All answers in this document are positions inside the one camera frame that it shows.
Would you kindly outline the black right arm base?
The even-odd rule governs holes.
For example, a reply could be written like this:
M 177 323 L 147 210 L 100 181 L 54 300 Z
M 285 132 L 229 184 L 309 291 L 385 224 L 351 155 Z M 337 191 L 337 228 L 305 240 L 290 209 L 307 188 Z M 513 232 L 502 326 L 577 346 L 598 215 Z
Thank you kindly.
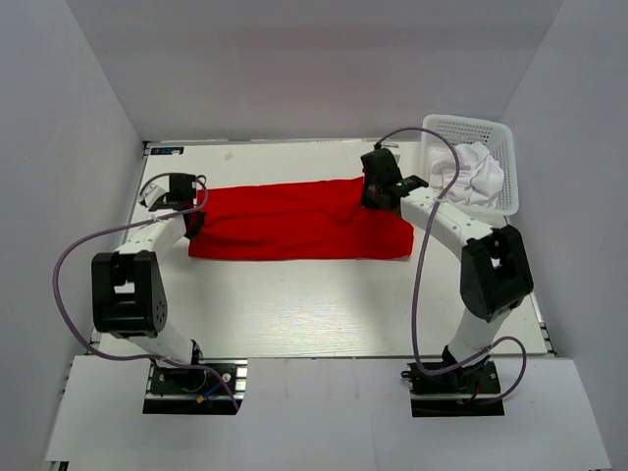
M 413 418 L 499 417 L 504 415 L 497 367 L 491 360 L 446 375 L 428 376 L 415 363 L 400 373 L 410 389 Z

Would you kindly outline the red t-shirt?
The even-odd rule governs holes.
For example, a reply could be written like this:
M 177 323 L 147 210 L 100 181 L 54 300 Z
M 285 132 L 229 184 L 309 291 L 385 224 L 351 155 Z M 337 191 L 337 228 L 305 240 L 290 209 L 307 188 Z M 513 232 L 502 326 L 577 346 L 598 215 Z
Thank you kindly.
M 361 205 L 361 178 L 214 188 L 188 256 L 221 261 L 397 260 L 414 230 Z

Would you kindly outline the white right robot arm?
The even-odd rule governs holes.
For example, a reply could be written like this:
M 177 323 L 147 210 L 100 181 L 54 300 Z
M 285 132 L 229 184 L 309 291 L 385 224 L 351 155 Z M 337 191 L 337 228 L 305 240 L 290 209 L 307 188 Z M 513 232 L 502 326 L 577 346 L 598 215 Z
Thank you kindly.
M 424 231 L 411 307 L 412 348 L 419 374 L 444 377 L 451 389 L 466 391 L 479 378 L 477 366 L 505 341 L 497 336 L 502 324 L 534 288 L 522 235 L 511 225 L 496 228 L 475 220 L 420 178 L 403 177 L 385 147 L 374 148 L 360 160 L 363 205 L 393 212 Z M 418 295 L 431 236 L 460 263 L 459 293 L 464 305 L 438 369 L 421 362 L 418 342 Z

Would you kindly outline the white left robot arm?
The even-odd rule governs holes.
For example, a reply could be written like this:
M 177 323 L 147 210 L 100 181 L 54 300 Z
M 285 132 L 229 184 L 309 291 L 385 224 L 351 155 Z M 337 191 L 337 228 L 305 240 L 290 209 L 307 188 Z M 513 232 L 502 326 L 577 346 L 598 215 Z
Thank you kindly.
M 206 178 L 168 174 L 166 188 L 149 180 L 138 197 L 149 218 L 131 227 L 133 235 L 112 252 L 91 261 L 92 319 L 95 330 L 127 340 L 157 362 L 175 366 L 174 380 L 185 391 L 201 389 L 207 367 L 200 347 L 169 320 L 169 306 L 159 261 L 175 244 L 194 239 L 205 220 Z

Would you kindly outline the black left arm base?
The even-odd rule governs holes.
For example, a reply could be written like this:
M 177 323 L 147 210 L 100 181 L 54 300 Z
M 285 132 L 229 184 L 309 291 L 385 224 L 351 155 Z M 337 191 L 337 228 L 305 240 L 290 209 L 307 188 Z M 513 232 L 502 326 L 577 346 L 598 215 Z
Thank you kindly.
M 221 375 L 234 395 L 237 406 L 243 402 L 248 361 L 203 360 Z M 152 364 L 144 395 L 145 415 L 232 416 L 237 410 L 226 389 L 210 373 Z

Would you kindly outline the white t-shirt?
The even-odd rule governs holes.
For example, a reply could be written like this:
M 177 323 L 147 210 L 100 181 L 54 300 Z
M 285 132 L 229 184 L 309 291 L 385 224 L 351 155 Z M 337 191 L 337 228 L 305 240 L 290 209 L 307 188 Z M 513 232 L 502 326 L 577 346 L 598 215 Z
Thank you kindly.
M 454 146 L 460 163 L 459 175 L 446 198 L 451 203 L 471 207 L 497 208 L 504 183 L 504 171 L 482 142 Z M 430 158 L 430 186 L 443 190 L 453 180 L 455 162 L 448 149 L 435 149 Z

